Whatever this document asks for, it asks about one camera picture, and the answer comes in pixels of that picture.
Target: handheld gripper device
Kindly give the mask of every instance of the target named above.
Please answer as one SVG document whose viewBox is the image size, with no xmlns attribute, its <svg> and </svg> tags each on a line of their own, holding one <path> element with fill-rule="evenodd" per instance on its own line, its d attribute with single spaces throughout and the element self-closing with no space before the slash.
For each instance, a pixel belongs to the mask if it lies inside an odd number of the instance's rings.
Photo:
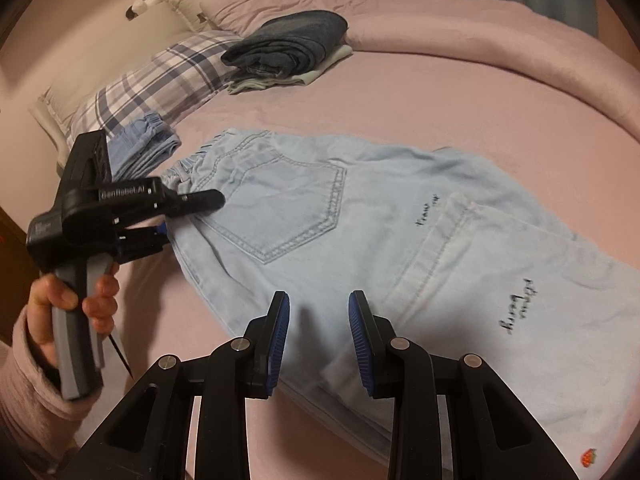
<svg viewBox="0 0 640 480">
<path fill-rule="evenodd" d="M 491 367 L 475 354 L 430 355 L 371 313 L 364 293 L 349 298 L 362 385 L 395 399 L 389 480 L 441 480 L 437 395 L 447 398 L 456 480 L 577 480 L 553 441 Z"/>
<path fill-rule="evenodd" d="M 182 480 L 194 396 L 201 396 L 194 480 L 249 480 L 245 399 L 278 383 L 289 297 L 206 357 L 156 361 L 82 446 L 62 480 Z"/>
<path fill-rule="evenodd" d="M 158 253 L 169 241 L 156 227 L 128 227 L 161 214 L 216 211 L 224 203 L 217 190 L 178 195 L 157 177 L 111 182 L 105 133 L 90 132 L 71 149 L 53 208 L 31 221 L 27 249 L 41 272 L 55 273 L 81 303 L 114 261 Z M 53 329 L 63 398 L 91 395 L 102 386 L 100 338 L 81 308 L 55 308 Z"/>
</svg>

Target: metal screw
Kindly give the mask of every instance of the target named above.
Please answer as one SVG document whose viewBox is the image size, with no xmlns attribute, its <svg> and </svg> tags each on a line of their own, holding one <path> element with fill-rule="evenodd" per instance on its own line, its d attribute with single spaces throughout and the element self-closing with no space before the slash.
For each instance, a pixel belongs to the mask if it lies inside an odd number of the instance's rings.
<svg viewBox="0 0 640 480">
<path fill-rule="evenodd" d="M 481 364 L 482 359 L 479 358 L 476 354 L 465 355 L 465 365 L 471 366 L 472 368 L 479 368 Z"/>
<path fill-rule="evenodd" d="M 251 342 L 244 337 L 238 337 L 231 342 L 231 348 L 233 348 L 236 352 L 246 350 L 250 345 Z"/>
<path fill-rule="evenodd" d="M 410 343 L 404 337 L 395 337 L 391 340 L 391 346 L 396 350 L 406 350 Z"/>
<path fill-rule="evenodd" d="M 169 368 L 173 368 L 177 362 L 178 359 L 176 359 L 174 355 L 165 355 L 158 361 L 158 366 L 161 367 L 162 370 L 168 370 Z"/>
</svg>

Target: white pillow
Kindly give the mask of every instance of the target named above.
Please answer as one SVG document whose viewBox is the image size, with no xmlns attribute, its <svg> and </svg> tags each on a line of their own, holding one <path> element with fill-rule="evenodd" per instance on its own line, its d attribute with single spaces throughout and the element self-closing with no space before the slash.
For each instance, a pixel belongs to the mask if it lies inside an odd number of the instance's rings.
<svg viewBox="0 0 640 480">
<path fill-rule="evenodd" d="M 60 130 L 67 132 L 79 105 L 92 94 L 192 34 L 180 16 L 163 2 L 89 46 L 56 76 L 40 101 Z"/>
</svg>

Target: stitching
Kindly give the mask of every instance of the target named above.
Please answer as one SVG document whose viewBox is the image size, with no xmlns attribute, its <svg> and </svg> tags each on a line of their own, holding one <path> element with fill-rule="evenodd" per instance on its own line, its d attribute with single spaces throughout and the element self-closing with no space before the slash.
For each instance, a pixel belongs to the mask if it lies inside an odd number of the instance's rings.
<svg viewBox="0 0 640 480">
<path fill-rule="evenodd" d="M 234 193 L 239 189 L 240 186 L 242 186 L 242 183 L 244 182 L 244 178 L 248 175 L 248 173 L 250 171 L 253 170 L 257 170 L 258 168 L 262 167 L 262 166 L 266 166 L 267 164 L 271 164 L 272 162 L 277 162 L 278 160 L 281 160 L 283 157 L 283 155 L 277 156 L 276 158 L 272 158 L 271 160 L 268 160 L 267 162 L 262 162 L 260 164 L 258 164 L 257 166 L 254 166 L 252 168 L 249 168 L 248 170 L 246 170 L 243 174 L 242 174 L 242 178 L 240 179 L 240 182 L 238 182 L 238 185 L 234 188 L 234 190 L 229 194 L 229 196 L 226 197 L 226 201 L 228 202 L 229 200 L 231 200 L 231 197 L 234 195 Z"/>
<path fill-rule="evenodd" d="M 447 237 L 447 239 L 443 243 L 442 247 L 438 251 L 436 259 L 433 261 L 433 265 L 431 266 L 431 269 L 427 273 L 425 279 L 420 284 L 420 287 L 416 290 L 414 296 L 412 297 L 412 300 L 410 301 L 409 305 L 407 306 L 407 309 L 404 311 L 404 316 L 399 317 L 398 320 L 396 320 L 396 322 L 400 323 L 402 318 L 409 316 L 409 314 L 413 311 L 416 301 L 418 301 L 418 298 L 420 297 L 420 295 L 422 294 L 422 292 L 426 288 L 426 286 L 429 283 L 430 279 L 435 274 L 435 271 L 438 268 L 438 264 L 440 263 L 440 261 L 442 259 L 444 251 L 449 246 L 450 241 L 453 238 L 456 237 L 456 235 L 458 234 L 460 229 L 462 229 L 462 226 L 466 222 L 467 215 L 468 215 L 469 211 L 470 211 L 470 207 L 466 206 L 464 211 L 460 214 L 460 218 L 458 219 L 458 221 L 454 225 L 453 230 L 451 231 L 451 234 Z"/>
<path fill-rule="evenodd" d="M 226 152 L 223 153 L 222 155 L 220 155 L 215 162 L 213 163 L 213 168 L 211 169 L 211 172 L 194 188 L 194 191 L 200 191 L 203 187 L 205 187 L 210 181 L 211 179 L 215 176 L 216 174 L 216 170 L 218 169 L 218 164 L 220 163 L 220 161 L 225 158 L 226 156 L 230 156 L 233 155 L 234 153 L 239 152 L 240 150 L 242 150 L 247 144 L 249 144 L 250 142 L 252 142 L 255 139 L 259 139 L 261 137 L 264 137 L 266 134 L 268 134 L 269 131 L 268 130 L 263 130 L 258 134 L 254 134 L 251 135 L 249 137 L 247 137 L 245 140 L 243 140 L 240 144 L 238 144 L 234 149 L 232 149 L 230 152 Z"/>
<path fill-rule="evenodd" d="M 290 159 L 287 159 L 287 157 L 285 156 L 282 156 L 282 158 L 285 160 L 290 160 Z M 204 217 L 201 217 L 198 219 L 204 224 L 206 224 L 208 227 L 212 228 L 213 230 L 218 232 L 220 235 L 225 237 L 231 243 L 235 244 L 237 247 L 242 249 L 244 252 L 250 254 L 251 256 L 254 256 L 257 260 L 265 264 L 272 262 L 273 260 L 276 260 L 283 254 L 286 254 L 287 252 L 297 247 L 300 247 L 301 245 L 315 238 L 318 238 L 325 232 L 331 230 L 337 225 L 340 197 L 342 195 L 342 190 L 344 189 L 343 184 L 344 184 L 344 175 L 346 174 L 346 170 L 344 168 L 340 168 L 339 166 L 334 166 L 333 164 L 323 164 L 323 163 L 315 164 L 311 162 L 298 162 L 295 160 L 290 160 L 290 161 L 296 164 L 297 166 L 303 166 L 308 168 L 321 166 L 325 168 L 330 168 L 335 171 L 334 182 L 331 186 L 331 192 L 330 192 L 326 212 L 324 213 L 324 218 L 322 218 L 316 224 L 311 225 L 309 228 L 301 232 L 299 235 L 281 243 L 277 247 L 265 253 L 257 250 L 247 240 L 245 240 L 242 237 L 239 237 L 235 233 L 231 232 L 229 229 L 217 223 L 215 220 L 210 218 L 204 218 Z"/>
<path fill-rule="evenodd" d="M 185 172 L 187 174 L 191 174 L 194 170 L 194 168 L 196 167 L 197 163 L 200 162 L 205 156 L 207 156 L 207 153 L 209 153 L 209 148 L 211 146 L 213 146 L 216 142 L 219 141 L 219 137 L 221 137 L 224 134 L 220 134 L 219 136 L 215 136 L 212 140 L 210 140 L 209 142 L 205 142 L 203 145 L 200 146 L 200 148 L 198 149 L 197 152 L 195 152 L 193 155 L 190 156 L 186 156 L 185 158 L 182 158 L 178 161 L 178 163 L 180 163 L 182 165 L 182 167 L 184 168 Z M 190 164 L 190 168 L 187 169 L 185 168 L 185 164 L 188 163 Z"/>
<path fill-rule="evenodd" d="M 191 266 L 189 264 L 189 259 L 186 258 L 184 256 L 184 253 L 180 250 L 180 247 L 175 243 L 174 237 L 171 233 L 171 229 L 169 229 L 169 233 L 170 233 L 170 237 L 171 237 L 171 241 L 172 241 L 172 248 L 174 248 L 174 251 L 177 252 L 177 256 L 178 256 L 178 262 L 180 263 L 180 266 L 182 267 L 182 270 L 186 270 L 187 271 L 187 275 L 188 278 L 191 278 L 191 283 L 198 289 L 199 293 L 200 293 L 200 297 L 204 298 L 204 300 L 206 301 L 207 305 L 209 305 L 209 308 L 211 309 L 211 311 L 216 314 L 216 317 L 218 318 L 218 322 L 225 328 L 226 332 L 228 334 L 233 334 L 233 331 L 231 330 L 231 328 L 229 327 L 229 325 L 226 323 L 226 321 L 224 319 L 222 319 L 220 312 L 218 311 L 218 309 L 211 303 L 211 301 L 209 301 L 209 297 L 207 294 L 204 294 L 204 290 L 202 289 L 202 285 L 201 285 L 201 281 L 200 281 L 200 277 L 199 275 L 197 275 L 196 273 L 193 272 L 193 269 L 191 269 Z"/>
</svg>

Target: pink sleeve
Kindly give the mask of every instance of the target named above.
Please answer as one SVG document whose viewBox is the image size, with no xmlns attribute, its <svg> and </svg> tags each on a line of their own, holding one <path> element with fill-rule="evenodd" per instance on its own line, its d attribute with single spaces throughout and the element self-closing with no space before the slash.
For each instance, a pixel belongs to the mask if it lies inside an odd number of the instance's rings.
<svg viewBox="0 0 640 480">
<path fill-rule="evenodd" d="M 62 399 L 31 355 L 23 310 L 14 327 L 14 345 L 0 370 L 0 431 L 15 441 L 24 461 L 39 472 L 54 470 L 98 396 Z"/>
</svg>

